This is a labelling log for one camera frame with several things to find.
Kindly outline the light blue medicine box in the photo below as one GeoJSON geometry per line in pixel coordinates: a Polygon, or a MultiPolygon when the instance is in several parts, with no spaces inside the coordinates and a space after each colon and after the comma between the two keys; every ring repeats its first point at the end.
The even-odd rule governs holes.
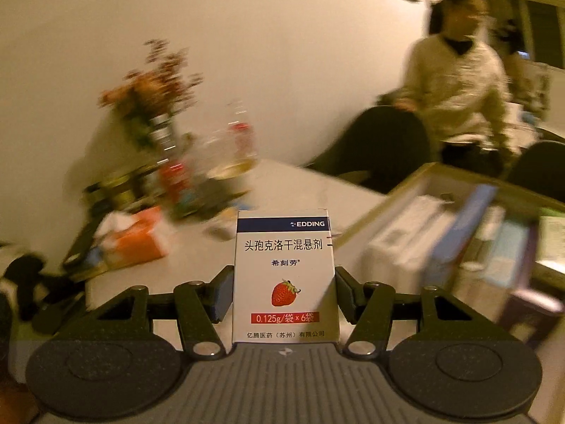
{"type": "Polygon", "coordinates": [[[490,253],[483,280],[500,288],[511,288],[516,281],[528,245],[530,225],[506,219],[490,253]]]}

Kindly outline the small white purple box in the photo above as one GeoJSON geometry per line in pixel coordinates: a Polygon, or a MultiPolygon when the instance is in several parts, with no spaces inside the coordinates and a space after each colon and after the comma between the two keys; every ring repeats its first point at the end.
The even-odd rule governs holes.
{"type": "Polygon", "coordinates": [[[339,334],[328,212],[240,212],[232,341],[335,343],[339,334]]]}

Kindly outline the white bear cough medicine box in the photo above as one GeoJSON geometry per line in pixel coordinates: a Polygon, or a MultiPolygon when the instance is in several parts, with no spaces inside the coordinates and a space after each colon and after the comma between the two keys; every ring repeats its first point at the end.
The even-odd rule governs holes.
{"type": "Polygon", "coordinates": [[[395,286],[394,262],[426,227],[444,213],[447,203],[428,194],[415,197],[395,218],[371,239],[363,258],[367,281],[395,286]]]}

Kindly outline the large cardboard sorting box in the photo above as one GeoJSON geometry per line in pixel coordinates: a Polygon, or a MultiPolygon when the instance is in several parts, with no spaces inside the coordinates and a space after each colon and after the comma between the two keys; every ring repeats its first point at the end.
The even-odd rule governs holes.
{"type": "Polygon", "coordinates": [[[539,257],[550,214],[563,203],[428,164],[335,240],[336,262],[402,294],[444,288],[536,346],[564,315],[564,278],[539,257]]]}

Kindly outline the black flat pack yellow print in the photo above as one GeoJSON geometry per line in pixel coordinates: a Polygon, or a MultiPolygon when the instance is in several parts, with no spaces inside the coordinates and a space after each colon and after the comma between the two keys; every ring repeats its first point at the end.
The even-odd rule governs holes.
{"type": "Polygon", "coordinates": [[[95,233],[103,217],[91,219],[79,232],[62,262],[62,269],[71,281],[87,281],[109,270],[101,251],[95,242],[95,233]]]}

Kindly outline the orange tissue pack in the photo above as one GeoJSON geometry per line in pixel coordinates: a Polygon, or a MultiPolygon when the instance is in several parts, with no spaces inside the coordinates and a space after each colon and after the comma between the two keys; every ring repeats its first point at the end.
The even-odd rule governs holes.
{"type": "Polygon", "coordinates": [[[171,251],[174,228],[155,206],[136,213],[108,213],[94,233],[110,269],[164,258],[171,251]]]}

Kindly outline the yellow lid glass jar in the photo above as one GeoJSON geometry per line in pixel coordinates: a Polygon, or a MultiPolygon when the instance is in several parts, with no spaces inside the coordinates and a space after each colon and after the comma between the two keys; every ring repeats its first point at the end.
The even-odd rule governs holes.
{"type": "Polygon", "coordinates": [[[111,173],[101,182],[87,186],[83,194],[92,211],[124,211],[136,201],[131,176],[128,173],[111,173]]]}

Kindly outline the red label drink bottle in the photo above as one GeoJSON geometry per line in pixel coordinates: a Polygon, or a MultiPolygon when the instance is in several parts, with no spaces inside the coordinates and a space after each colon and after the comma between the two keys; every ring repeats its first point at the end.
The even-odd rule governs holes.
{"type": "Polygon", "coordinates": [[[150,120],[149,139],[153,145],[159,181],[177,218],[190,216],[196,211],[195,189],[191,174],[177,143],[171,116],[158,115],[150,120]]]}

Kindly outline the white paper bowl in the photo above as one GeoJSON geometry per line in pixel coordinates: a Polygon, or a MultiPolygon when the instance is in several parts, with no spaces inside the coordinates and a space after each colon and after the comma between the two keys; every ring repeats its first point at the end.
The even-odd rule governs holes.
{"type": "Polygon", "coordinates": [[[253,190],[256,159],[240,159],[212,167],[207,177],[219,183],[232,198],[240,198],[253,190]]]}

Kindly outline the dark chair near woman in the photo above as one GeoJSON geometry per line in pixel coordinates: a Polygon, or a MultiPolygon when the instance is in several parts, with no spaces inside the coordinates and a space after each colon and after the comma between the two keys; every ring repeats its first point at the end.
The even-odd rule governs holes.
{"type": "Polygon", "coordinates": [[[432,161],[428,134],[414,113],[375,106],[355,118],[307,167],[330,176],[359,172],[359,185],[386,194],[432,161]]]}

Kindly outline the woman in white jacket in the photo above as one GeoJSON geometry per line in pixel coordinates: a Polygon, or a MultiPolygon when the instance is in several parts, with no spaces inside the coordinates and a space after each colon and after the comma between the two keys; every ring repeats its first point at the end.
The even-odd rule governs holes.
{"type": "Polygon", "coordinates": [[[505,122],[510,94],[499,55],[476,33],[486,0],[441,0],[440,32],[414,44],[394,107],[423,123],[444,165],[498,177],[520,155],[505,122]]]}

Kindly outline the dried flower bouquet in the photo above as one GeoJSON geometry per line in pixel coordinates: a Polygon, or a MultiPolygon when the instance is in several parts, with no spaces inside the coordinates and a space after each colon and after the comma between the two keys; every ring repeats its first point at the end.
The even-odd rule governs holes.
{"type": "Polygon", "coordinates": [[[166,123],[195,104],[195,88],[202,84],[200,73],[188,74],[187,51],[172,51],[167,39],[144,42],[148,55],[143,69],[129,71],[118,86],[104,90],[100,107],[109,107],[119,119],[128,139],[141,149],[153,147],[150,134],[155,120],[166,123]]]}

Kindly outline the person in background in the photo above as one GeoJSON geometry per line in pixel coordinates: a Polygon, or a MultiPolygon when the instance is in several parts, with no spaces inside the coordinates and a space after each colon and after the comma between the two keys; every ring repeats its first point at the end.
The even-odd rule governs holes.
{"type": "Polygon", "coordinates": [[[534,90],[527,76],[527,59],[522,55],[526,51],[525,40],[513,18],[494,30],[494,41],[506,71],[512,101],[534,112],[534,90]]]}

